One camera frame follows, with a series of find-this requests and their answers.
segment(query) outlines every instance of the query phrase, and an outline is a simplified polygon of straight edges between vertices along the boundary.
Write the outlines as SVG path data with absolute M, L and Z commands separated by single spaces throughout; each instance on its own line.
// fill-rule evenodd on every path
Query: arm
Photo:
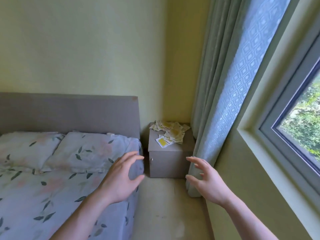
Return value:
M 186 175 L 186 179 L 204 198 L 226 210 L 242 239 L 277 239 L 245 203 L 227 187 L 218 172 L 207 161 L 197 157 L 186 159 L 195 163 L 195 167 L 203 171 L 200 173 L 202 180 L 191 175 Z
M 143 156 L 137 154 L 138 152 L 128 152 L 119 157 L 98 188 L 82 201 L 50 240 L 88 239 L 102 211 L 110 204 L 128 198 L 144 179 L 144 175 L 138 176 L 135 180 L 130 180 L 128 177 L 130 166 L 136 160 L 143 159 Z

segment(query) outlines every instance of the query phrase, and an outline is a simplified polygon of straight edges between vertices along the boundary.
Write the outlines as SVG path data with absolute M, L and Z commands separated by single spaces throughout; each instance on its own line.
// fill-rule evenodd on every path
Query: pile of packets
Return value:
M 164 131 L 164 135 L 159 135 L 156 139 L 158 144 L 165 148 L 174 143 L 182 144 L 184 134 L 190 129 L 186 124 L 180 125 L 178 122 L 166 122 L 166 121 L 156 121 L 155 124 L 151 125 L 150 129 L 154 131 Z

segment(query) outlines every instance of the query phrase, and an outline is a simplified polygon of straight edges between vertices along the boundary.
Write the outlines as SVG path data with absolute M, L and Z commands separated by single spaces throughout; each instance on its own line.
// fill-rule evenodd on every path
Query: nightstand door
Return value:
M 185 178 L 188 174 L 190 162 L 186 157 L 192 152 L 149 152 L 151 178 Z

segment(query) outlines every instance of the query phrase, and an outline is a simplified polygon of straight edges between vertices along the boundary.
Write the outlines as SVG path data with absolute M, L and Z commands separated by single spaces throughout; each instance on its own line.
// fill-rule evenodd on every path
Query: floor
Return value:
M 187 195 L 185 180 L 148 178 L 139 186 L 132 240 L 209 240 L 204 204 Z

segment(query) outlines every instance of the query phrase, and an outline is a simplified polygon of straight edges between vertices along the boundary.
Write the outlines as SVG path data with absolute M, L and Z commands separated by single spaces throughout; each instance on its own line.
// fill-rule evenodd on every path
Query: person's left hand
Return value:
M 96 189 L 106 206 L 127 199 L 144 179 L 144 175 L 139 175 L 134 180 L 130 180 L 128 176 L 131 165 L 144 158 L 138 153 L 128 152 L 119 157 Z

